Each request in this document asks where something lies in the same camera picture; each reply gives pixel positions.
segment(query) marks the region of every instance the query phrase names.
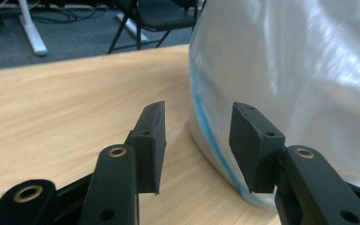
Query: plastic bag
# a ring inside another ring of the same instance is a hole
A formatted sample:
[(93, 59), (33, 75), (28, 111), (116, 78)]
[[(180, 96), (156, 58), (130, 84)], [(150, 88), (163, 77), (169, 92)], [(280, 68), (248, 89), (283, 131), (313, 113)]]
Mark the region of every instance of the plastic bag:
[(232, 105), (258, 108), (286, 138), (320, 151), (360, 187), (360, 0), (210, 0), (193, 33), (191, 132), (254, 203), (231, 153)]

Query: wooden table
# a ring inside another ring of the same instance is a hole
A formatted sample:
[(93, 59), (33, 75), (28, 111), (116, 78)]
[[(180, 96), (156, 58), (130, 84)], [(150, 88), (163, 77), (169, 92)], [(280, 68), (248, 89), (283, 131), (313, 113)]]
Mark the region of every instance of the wooden table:
[(279, 224), (244, 201), (188, 131), (188, 46), (0, 70), (0, 197), (28, 179), (61, 188), (122, 143), (145, 105), (166, 101), (160, 195), (141, 195), (142, 224)]

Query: gray carpet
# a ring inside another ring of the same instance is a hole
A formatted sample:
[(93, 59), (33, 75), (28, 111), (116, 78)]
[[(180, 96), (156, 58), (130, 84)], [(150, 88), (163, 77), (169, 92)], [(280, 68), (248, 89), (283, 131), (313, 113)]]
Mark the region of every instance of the gray carpet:
[[(78, 19), (93, 13), (92, 8), (71, 8), (71, 13)], [(39, 57), (34, 55), (23, 27), (18, 19), (20, 11), (16, 8), (2, 11), (5, 26), (0, 27), (0, 68), (42, 64), (97, 56), (106, 54), (113, 36), (119, 26), (115, 15), (118, 11), (108, 8), (99, 8), (93, 17), (72, 23), (50, 23), (40, 18), (64, 21), (67, 18), (56, 12), (31, 10), (35, 26), (39, 31), (47, 49), (48, 55)], [(142, 31), (150, 39), (159, 39), (163, 33)], [(162, 43), (162, 47), (189, 43), (191, 29), (172, 31)], [(128, 31), (123, 32), (117, 46), (135, 43), (135, 38)], [(154, 48), (154, 45), (143, 46), (143, 49)], [(114, 51), (123, 53), (135, 51), (134, 48)]]

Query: black chair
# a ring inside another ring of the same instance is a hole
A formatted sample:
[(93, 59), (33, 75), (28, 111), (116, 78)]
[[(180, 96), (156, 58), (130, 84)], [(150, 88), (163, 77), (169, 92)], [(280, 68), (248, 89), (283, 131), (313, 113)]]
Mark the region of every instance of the black chair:
[[(112, 53), (116, 42), (128, 19), (136, 23), (137, 50), (142, 48), (142, 29), (152, 32), (166, 31), (161, 40), (149, 41), (157, 47), (174, 29), (194, 27), (198, 18), (198, 0), (184, 0), (182, 6), (172, 0), (114, 0), (114, 4), (124, 12), (124, 18), (113, 38), (108, 54)], [(188, 8), (193, 6), (193, 13)]]

